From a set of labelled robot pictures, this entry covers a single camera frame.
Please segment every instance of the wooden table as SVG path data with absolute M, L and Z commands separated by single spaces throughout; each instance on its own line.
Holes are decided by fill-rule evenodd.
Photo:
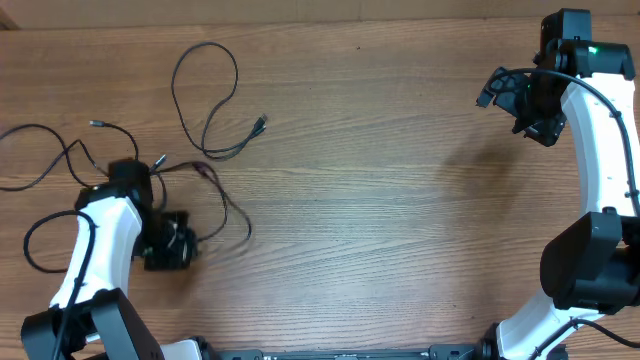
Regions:
M 595 18 L 594 38 L 629 44 L 640 59 L 639 19 Z M 130 156 L 122 134 L 87 125 L 99 119 L 130 130 L 145 162 L 202 159 L 180 127 L 170 75 L 188 46 L 219 41 L 238 60 L 240 84 L 214 118 L 210 146 L 235 143 L 269 115 L 263 135 L 214 164 L 250 214 L 255 243 L 216 266 L 205 249 L 181 273 L 134 263 L 130 299 L 153 335 L 271 351 L 475 342 L 534 294 L 542 249 L 579 217 L 570 129 L 544 148 L 511 135 L 513 119 L 499 109 L 474 106 L 496 67 L 531 65 L 539 22 L 0 32 L 0 131 L 37 122 L 67 142 L 82 138 L 100 164 Z M 220 50 L 184 63 L 177 93 L 196 134 L 232 79 Z M 59 150 L 37 130 L 0 142 L 0 184 L 27 183 Z M 80 151 L 72 157 L 83 179 L 103 180 Z M 167 182 L 169 207 L 190 211 L 196 231 L 218 224 L 210 185 L 189 172 Z M 79 190 L 60 164 L 35 188 L 2 194 L 2 358 L 25 357 L 22 321 L 47 308 L 62 280 L 29 267 L 24 233 L 71 208 Z M 38 231 L 36 259 L 65 266 L 76 228 L 63 219 Z M 232 244 L 244 230 L 236 216 L 214 242 Z M 601 323 L 638 340 L 638 320 L 640 311 L 625 309 Z M 637 357 L 590 329 L 568 344 L 573 359 Z

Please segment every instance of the wood plank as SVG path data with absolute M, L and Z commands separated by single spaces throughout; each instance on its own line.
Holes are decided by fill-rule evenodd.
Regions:
M 0 0 L 23 29 L 544 17 L 560 8 L 598 15 L 635 15 L 635 0 Z
M 0 131 L 38 122 L 81 137 L 100 164 L 202 159 L 179 125 L 169 91 L 182 51 L 223 43 L 240 67 L 236 96 L 214 119 L 211 146 L 243 138 L 261 113 L 267 131 L 215 164 L 251 215 L 254 246 L 237 261 L 145 273 L 130 298 L 162 343 L 194 334 L 216 348 L 269 351 L 416 348 L 474 342 L 539 287 L 544 245 L 578 216 L 570 129 L 553 148 L 510 134 L 513 119 L 475 107 L 500 65 L 529 66 L 539 18 L 336 24 L 190 26 L 0 34 Z M 636 16 L 596 17 L 594 37 L 640 58 Z M 232 67 L 202 49 L 180 70 L 177 94 L 197 133 L 232 84 Z M 58 145 L 30 131 L 0 142 L 0 184 L 22 184 Z M 79 152 L 74 166 L 97 182 Z M 202 233 L 221 219 L 213 190 L 189 173 L 167 178 L 169 206 Z M 0 353 L 22 359 L 19 327 L 46 309 L 62 278 L 31 269 L 21 239 L 36 220 L 72 206 L 79 186 L 59 165 L 41 184 L 0 202 Z M 242 222 L 215 240 L 231 244 Z M 34 256 L 64 266 L 73 219 L 33 239 Z M 640 312 L 602 323 L 638 339 Z M 591 330 L 568 342 L 573 359 L 632 359 Z M 98 351 L 92 347 L 89 352 Z

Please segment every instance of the wood surface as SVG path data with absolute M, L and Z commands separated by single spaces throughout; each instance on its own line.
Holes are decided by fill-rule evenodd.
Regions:
M 594 37 L 629 44 L 640 59 L 637 16 L 596 17 Z M 513 119 L 475 107 L 496 67 L 527 67 L 539 18 L 335 24 L 219 25 L 0 33 L 0 131 L 25 123 L 82 138 L 96 160 L 203 159 L 187 141 L 169 81 L 190 45 L 215 40 L 236 56 L 240 84 L 214 118 L 208 144 L 244 138 L 261 113 L 267 131 L 216 163 L 228 193 L 255 224 L 250 252 L 187 272 L 147 273 L 135 262 L 129 295 L 153 335 L 204 335 L 218 349 L 268 351 L 418 348 L 475 342 L 539 288 L 544 246 L 579 217 L 570 129 L 544 148 L 510 133 Z M 201 49 L 183 64 L 177 94 L 199 134 L 230 91 L 230 60 Z M 638 116 L 636 93 L 636 119 Z M 0 142 L 0 184 L 24 184 L 59 152 L 25 131 Z M 103 180 L 81 151 L 74 166 Z M 192 173 L 167 177 L 169 207 L 192 213 L 198 233 L 220 204 Z M 35 188 L 0 201 L 0 357 L 25 358 L 23 319 L 47 308 L 61 275 L 33 270 L 22 239 L 31 224 L 69 209 L 80 187 L 63 164 Z M 37 261 L 68 262 L 74 219 L 39 230 Z M 215 239 L 244 232 L 238 216 Z M 640 311 L 601 323 L 638 340 Z M 638 353 L 590 329 L 568 341 L 572 359 Z M 91 346 L 87 353 L 99 351 Z
M 560 8 L 635 15 L 637 0 L 0 0 L 22 29 L 543 17 Z

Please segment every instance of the wooden tabletop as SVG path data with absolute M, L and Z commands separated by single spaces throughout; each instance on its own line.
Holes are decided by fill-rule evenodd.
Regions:
M 594 39 L 626 43 L 640 59 L 639 20 L 595 18 Z M 208 265 L 211 244 L 180 273 L 134 263 L 129 298 L 158 341 L 204 335 L 218 349 L 269 351 L 475 342 L 536 292 L 542 249 L 579 217 L 570 129 L 544 148 L 512 135 L 513 118 L 501 110 L 475 107 L 496 67 L 531 65 L 539 22 L 4 31 L 0 132 L 41 123 L 67 143 L 82 138 L 103 166 L 131 156 L 125 136 L 88 126 L 98 119 L 131 131 L 145 162 L 162 154 L 167 164 L 202 160 L 182 132 L 169 83 L 187 47 L 218 41 L 236 56 L 240 83 L 214 118 L 209 146 L 235 143 L 269 115 L 265 133 L 214 164 L 251 216 L 254 244 L 242 258 Z M 220 50 L 198 50 L 183 64 L 176 92 L 196 137 L 232 81 Z M 38 130 L 3 140 L 0 184 L 29 182 L 59 151 Z M 82 179 L 104 181 L 81 151 L 72 159 Z M 169 208 L 191 212 L 198 233 L 221 221 L 210 185 L 190 172 L 167 183 Z M 59 164 L 36 187 L 2 194 L 2 358 L 25 358 L 22 321 L 46 310 L 62 281 L 26 263 L 24 233 L 70 209 L 79 190 Z M 242 220 L 231 222 L 214 243 L 242 238 Z M 34 257 L 64 267 L 76 232 L 74 219 L 46 225 L 32 240 Z M 638 320 L 640 310 L 625 309 L 601 323 L 637 341 Z M 637 357 L 591 329 L 568 345 L 572 359 Z

